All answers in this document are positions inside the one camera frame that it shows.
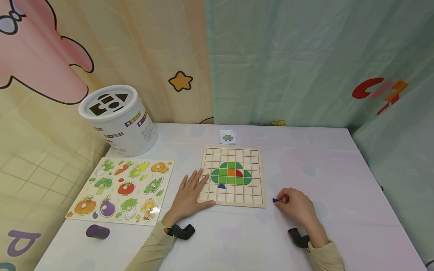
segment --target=beige sleeve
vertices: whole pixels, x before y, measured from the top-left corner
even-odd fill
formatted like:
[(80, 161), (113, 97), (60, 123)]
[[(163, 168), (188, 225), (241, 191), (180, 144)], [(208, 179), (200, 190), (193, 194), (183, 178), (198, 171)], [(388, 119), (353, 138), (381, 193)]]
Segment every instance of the beige sleeve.
[(332, 241), (321, 248), (309, 242), (309, 257), (317, 271), (345, 271), (344, 261)]
[(172, 248), (175, 237), (164, 232), (166, 226), (161, 221), (155, 225), (149, 238), (140, 248), (137, 255), (130, 262), (125, 271), (155, 271), (161, 260)]

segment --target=white table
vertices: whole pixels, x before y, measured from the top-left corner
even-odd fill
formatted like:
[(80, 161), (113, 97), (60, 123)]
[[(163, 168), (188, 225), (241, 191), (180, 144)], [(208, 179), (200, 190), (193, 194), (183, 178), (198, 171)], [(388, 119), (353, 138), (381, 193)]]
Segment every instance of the white table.
[[(219, 146), (220, 129), (237, 131), (237, 147), (261, 149), (267, 199), (265, 209), (214, 206), (180, 222), (182, 227), (192, 224), (196, 233), (175, 242), (160, 270), (310, 270), (306, 251), (287, 233), (296, 225), (272, 202), (283, 187), (299, 189), (312, 199), (346, 270), (426, 270), (346, 129), (156, 125), (157, 143), (138, 158), (175, 161), (160, 219), (182, 177), (200, 168), (204, 147)], [(120, 157), (112, 149), (107, 156)], [(152, 231), (100, 223), (111, 233), (98, 240), (85, 235), (91, 224), (66, 220), (36, 271), (123, 270)]]

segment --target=pink cartoon character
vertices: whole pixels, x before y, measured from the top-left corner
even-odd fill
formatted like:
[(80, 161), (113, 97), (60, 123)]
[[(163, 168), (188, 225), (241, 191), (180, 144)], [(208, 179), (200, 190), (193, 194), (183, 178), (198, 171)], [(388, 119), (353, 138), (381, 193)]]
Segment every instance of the pink cartoon character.
[(86, 97), (88, 86), (70, 66), (91, 73), (92, 58), (56, 28), (56, 14), (47, 0), (0, 1), (0, 89), (18, 81), (62, 104)]

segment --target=shape sorter bucket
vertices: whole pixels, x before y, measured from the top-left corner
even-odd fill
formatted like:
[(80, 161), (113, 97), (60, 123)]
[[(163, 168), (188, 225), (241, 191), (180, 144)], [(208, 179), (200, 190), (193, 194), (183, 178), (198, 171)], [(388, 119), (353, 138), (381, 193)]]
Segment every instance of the shape sorter bucket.
[(157, 141), (157, 130), (135, 88), (112, 85), (87, 96), (80, 115), (120, 154), (137, 156)]

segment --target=wooden puzzle board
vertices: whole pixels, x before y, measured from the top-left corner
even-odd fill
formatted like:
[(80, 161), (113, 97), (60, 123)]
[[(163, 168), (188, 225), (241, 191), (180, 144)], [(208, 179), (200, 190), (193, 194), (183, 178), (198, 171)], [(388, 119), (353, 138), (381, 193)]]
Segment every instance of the wooden puzzle board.
[(261, 151), (231, 147), (205, 147), (203, 177), (210, 178), (198, 202), (265, 208)]
[(103, 157), (65, 217), (155, 226), (173, 164), (173, 161)]

